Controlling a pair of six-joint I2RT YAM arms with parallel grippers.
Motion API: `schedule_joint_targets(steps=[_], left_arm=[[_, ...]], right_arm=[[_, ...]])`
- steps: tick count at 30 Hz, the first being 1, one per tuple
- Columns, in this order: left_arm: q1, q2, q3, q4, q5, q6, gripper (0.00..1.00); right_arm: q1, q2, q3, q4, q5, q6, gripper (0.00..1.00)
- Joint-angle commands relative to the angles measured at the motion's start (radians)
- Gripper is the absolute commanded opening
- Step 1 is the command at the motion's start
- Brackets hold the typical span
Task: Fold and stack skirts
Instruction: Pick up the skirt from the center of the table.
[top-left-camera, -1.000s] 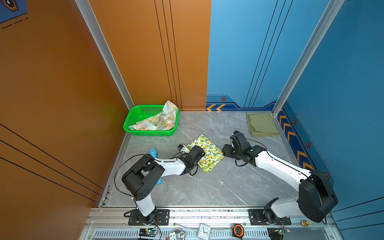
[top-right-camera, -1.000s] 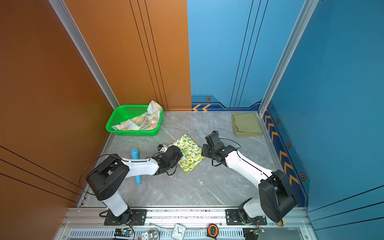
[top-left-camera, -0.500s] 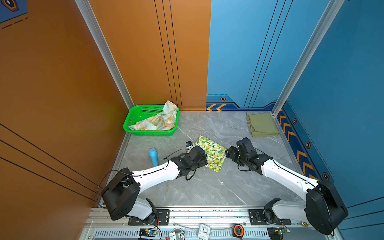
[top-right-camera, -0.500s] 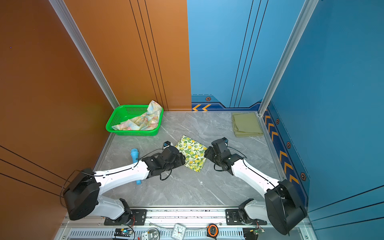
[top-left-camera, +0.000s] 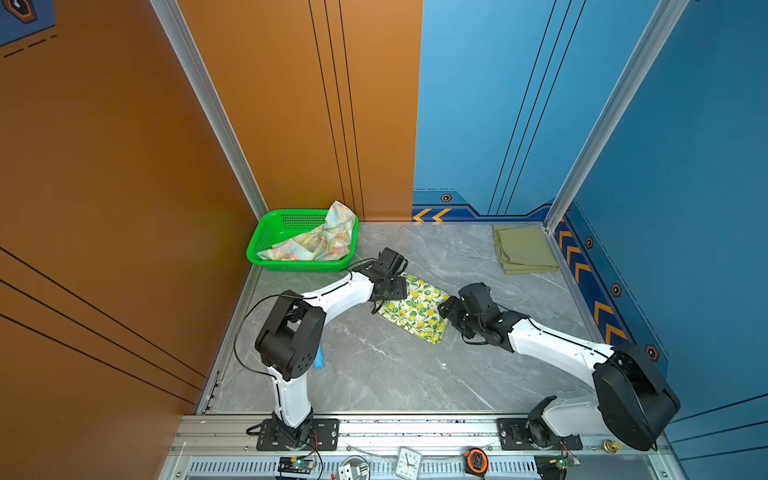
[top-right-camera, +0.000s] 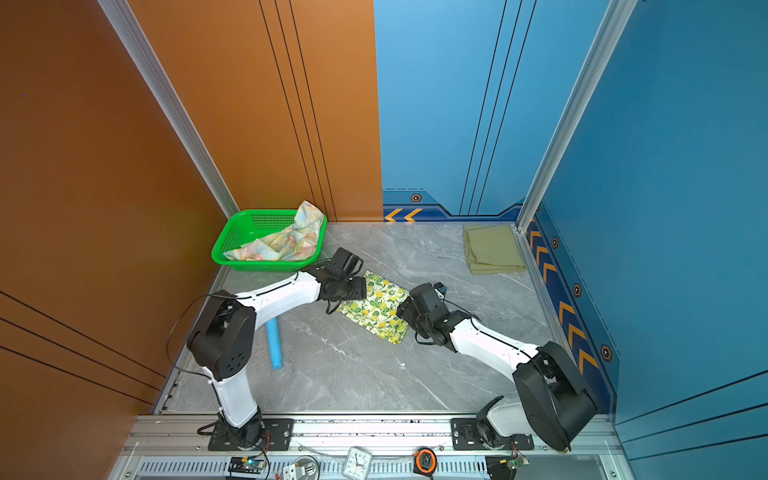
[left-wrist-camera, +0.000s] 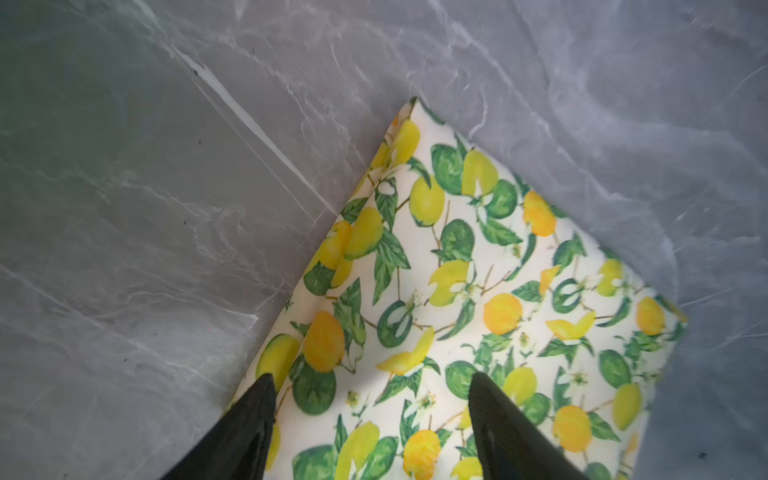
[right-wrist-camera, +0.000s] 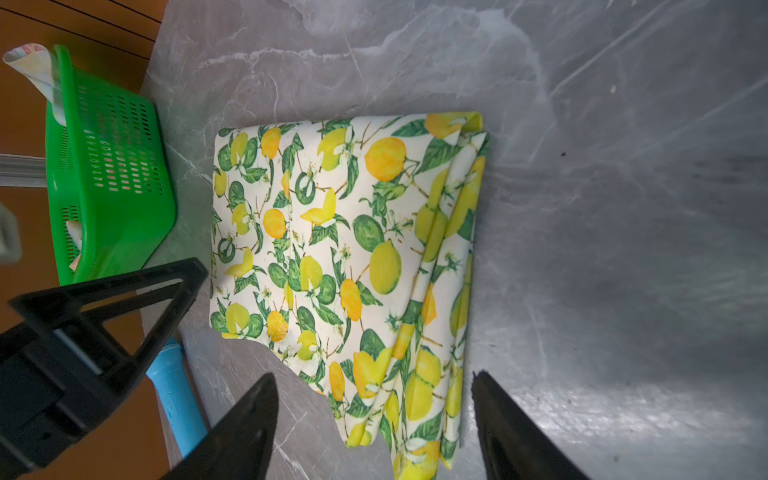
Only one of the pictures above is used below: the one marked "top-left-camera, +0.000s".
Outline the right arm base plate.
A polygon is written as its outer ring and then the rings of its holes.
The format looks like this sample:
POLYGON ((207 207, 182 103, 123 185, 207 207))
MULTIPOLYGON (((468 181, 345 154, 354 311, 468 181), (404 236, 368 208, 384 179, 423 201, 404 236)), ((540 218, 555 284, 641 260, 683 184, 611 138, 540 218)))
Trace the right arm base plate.
POLYGON ((579 435, 557 436, 542 421, 531 422, 527 418, 499 418, 497 434, 504 451, 583 449, 579 435))

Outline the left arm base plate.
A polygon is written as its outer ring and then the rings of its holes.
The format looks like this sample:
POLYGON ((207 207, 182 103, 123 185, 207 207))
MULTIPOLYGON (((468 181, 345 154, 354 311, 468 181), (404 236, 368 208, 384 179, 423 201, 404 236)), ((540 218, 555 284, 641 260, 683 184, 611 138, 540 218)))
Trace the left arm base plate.
POLYGON ((277 418, 260 424, 258 451, 303 450, 310 447, 320 452, 335 451, 338 446, 340 421, 336 418, 308 417, 297 427, 289 427, 277 418))

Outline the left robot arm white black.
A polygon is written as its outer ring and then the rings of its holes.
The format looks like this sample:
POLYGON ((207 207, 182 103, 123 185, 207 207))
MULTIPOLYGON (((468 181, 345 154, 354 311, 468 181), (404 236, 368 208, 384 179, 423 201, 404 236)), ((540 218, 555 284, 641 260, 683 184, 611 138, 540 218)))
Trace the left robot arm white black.
POLYGON ((367 302, 377 313, 388 301, 407 297, 408 260, 385 248, 354 266, 342 279, 315 291, 286 290, 262 325, 254 346, 272 380, 275 408, 267 425, 291 449, 312 446, 313 409, 306 373, 317 357, 326 324, 367 302))

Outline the lemon print skirt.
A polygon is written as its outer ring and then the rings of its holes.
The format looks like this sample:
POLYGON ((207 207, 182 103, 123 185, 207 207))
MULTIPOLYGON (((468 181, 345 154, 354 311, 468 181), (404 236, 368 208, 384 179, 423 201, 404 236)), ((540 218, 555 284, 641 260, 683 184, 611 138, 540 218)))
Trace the lemon print skirt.
POLYGON ((405 274, 404 278, 406 298, 385 302, 378 314, 424 341, 439 344, 448 321, 440 315, 438 307, 450 295, 415 276, 405 274))

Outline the olive green skirt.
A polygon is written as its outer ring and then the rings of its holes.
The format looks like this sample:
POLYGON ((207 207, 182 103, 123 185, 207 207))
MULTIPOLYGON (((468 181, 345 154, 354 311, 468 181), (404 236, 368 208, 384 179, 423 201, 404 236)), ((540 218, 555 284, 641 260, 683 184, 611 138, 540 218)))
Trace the olive green skirt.
POLYGON ((537 225, 494 225, 497 259, 507 275, 551 273, 559 263, 537 225))

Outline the pastel floral skirt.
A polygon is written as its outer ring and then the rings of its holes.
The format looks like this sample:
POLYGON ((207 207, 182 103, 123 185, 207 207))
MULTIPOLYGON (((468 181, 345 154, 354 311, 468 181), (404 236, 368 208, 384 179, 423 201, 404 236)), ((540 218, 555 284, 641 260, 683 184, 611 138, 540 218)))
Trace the pastel floral skirt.
POLYGON ((310 232, 280 242, 258 253, 263 260, 338 260, 349 252, 350 233, 357 215, 335 201, 328 209, 325 223, 310 232))

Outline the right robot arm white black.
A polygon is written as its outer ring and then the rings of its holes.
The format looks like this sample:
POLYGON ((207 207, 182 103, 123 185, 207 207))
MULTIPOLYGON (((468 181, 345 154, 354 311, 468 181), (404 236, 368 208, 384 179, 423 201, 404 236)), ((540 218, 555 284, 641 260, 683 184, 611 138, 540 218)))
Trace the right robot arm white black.
POLYGON ((580 435, 611 435, 648 451, 681 409, 672 387, 638 345, 612 346, 551 329, 497 304, 482 282, 460 289, 438 312, 462 335, 479 335, 488 345, 538 359, 593 390, 586 397, 541 400, 523 428, 535 448, 551 449, 580 435))

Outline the green plastic basket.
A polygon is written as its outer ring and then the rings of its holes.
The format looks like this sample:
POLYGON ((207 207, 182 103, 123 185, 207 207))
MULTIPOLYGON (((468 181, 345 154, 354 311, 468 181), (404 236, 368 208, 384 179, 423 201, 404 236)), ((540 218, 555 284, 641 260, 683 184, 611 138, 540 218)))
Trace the green plastic basket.
POLYGON ((323 209, 282 209, 264 215, 258 222, 248 244, 246 256, 254 265, 269 271, 284 272, 339 272, 351 262, 358 238, 359 220, 354 217, 354 226, 350 233, 349 252, 344 257, 333 261, 299 260, 263 260, 258 253, 272 248, 280 242, 296 235, 312 231, 325 223, 328 210, 323 209))

